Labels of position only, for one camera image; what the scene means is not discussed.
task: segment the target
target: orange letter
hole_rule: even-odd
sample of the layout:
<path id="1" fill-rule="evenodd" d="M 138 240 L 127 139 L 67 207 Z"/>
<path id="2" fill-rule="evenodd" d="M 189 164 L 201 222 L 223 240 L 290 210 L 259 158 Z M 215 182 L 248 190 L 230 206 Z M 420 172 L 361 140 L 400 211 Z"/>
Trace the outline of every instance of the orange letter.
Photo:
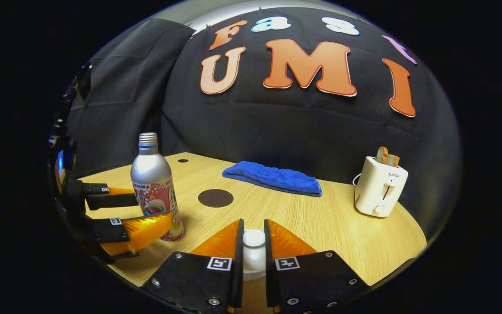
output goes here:
<path id="1" fill-rule="evenodd" d="M 245 47 L 238 47 L 228 50 L 227 56 L 227 69 L 226 75 L 222 80 L 216 82 L 214 80 L 214 68 L 216 61 L 220 59 L 220 55 L 209 56 L 201 63 L 203 71 L 201 72 L 201 90 L 203 93 L 219 94 L 230 88 L 235 82 L 237 76 L 237 69 L 239 68 L 239 56 L 245 51 Z"/>
<path id="2" fill-rule="evenodd" d="M 394 84 L 394 96 L 390 99 L 390 107 L 407 117 L 415 117 L 416 109 L 412 105 L 412 93 L 410 92 L 410 82 L 408 82 L 410 72 L 393 60 L 385 58 L 383 62 L 389 67 Z"/>
<path id="3" fill-rule="evenodd" d="M 350 81 L 347 53 L 350 48 L 336 42 L 321 42 L 311 55 L 307 55 L 295 41 L 277 39 L 267 42 L 272 50 L 271 75 L 263 81 L 269 88 L 288 88 L 292 80 L 286 76 L 286 65 L 291 69 L 299 86 L 307 88 L 322 68 L 317 88 L 325 93 L 355 96 L 357 91 Z"/>
<path id="4" fill-rule="evenodd" d="M 239 26 L 243 26 L 247 24 L 246 20 L 240 20 L 237 23 L 234 23 L 230 26 L 227 26 L 225 28 L 222 28 L 221 30 L 218 30 L 216 32 L 217 38 L 214 41 L 214 44 L 209 48 L 209 50 L 213 50 L 214 48 L 221 46 L 222 44 L 225 44 L 229 41 L 231 41 L 231 38 L 227 37 L 229 34 L 232 36 L 237 34 L 239 32 Z"/>

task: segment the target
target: white object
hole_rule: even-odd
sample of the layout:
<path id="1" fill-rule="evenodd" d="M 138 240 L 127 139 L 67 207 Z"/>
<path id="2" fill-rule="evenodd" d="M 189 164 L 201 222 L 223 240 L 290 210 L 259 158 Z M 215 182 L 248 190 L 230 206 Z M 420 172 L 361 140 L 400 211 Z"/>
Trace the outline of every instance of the white object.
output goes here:
<path id="1" fill-rule="evenodd" d="M 366 215 L 387 217 L 406 184 L 408 171 L 366 157 L 354 192 L 356 209 Z"/>
<path id="2" fill-rule="evenodd" d="M 265 232 L 245 229 L 243 233 L 243 280 L 257 280 L 265 276 Z"/>

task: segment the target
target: screw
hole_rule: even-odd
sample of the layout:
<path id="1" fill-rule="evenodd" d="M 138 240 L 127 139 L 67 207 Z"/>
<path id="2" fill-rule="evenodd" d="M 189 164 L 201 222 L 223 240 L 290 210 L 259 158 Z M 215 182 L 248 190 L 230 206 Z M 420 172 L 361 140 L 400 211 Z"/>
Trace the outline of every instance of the screw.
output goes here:
<path id="1" fill-rule="evenodd" d="M 291 298 L 290 300 L 288 300 L 287 304 L 294 305 L 297 304 L 297 302 L 299 302 L 298 298 Z"/>
<path id="2" fill-rule="evenodd" d="M 220 300 L 218 300 L 217 298 L 210 298 L 209 304 L 214 306 L 220 305 Z"/>

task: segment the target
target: bottle label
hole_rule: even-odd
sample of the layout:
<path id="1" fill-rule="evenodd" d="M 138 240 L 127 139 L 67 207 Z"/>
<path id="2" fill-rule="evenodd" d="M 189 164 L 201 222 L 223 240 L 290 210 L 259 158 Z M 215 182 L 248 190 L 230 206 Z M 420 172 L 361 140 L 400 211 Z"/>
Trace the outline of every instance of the bottle label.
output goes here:
<path id="1" fill-rule="evenodd" d="M 177 210 L 176 194 L 173 181 L 165 183 L 142 184 L 133 182 L 135 196 L 145 216 L 172 211 L 173 227 L 160 239 L 164 241 L 179 240 L 183 236 L 183 223 Z"/>

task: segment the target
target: brown coaster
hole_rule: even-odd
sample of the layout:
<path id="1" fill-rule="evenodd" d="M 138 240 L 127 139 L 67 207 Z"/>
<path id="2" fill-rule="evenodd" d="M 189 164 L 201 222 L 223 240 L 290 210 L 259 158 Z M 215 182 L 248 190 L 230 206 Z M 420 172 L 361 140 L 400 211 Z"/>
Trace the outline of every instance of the brown coaster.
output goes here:
<path id="1" fill-rule="evenodd" d="M 225 190 L 210 189 L 199 194 L 199 201 L 208 207 L 224 207 L 234 201 L 234 196 Z"/>

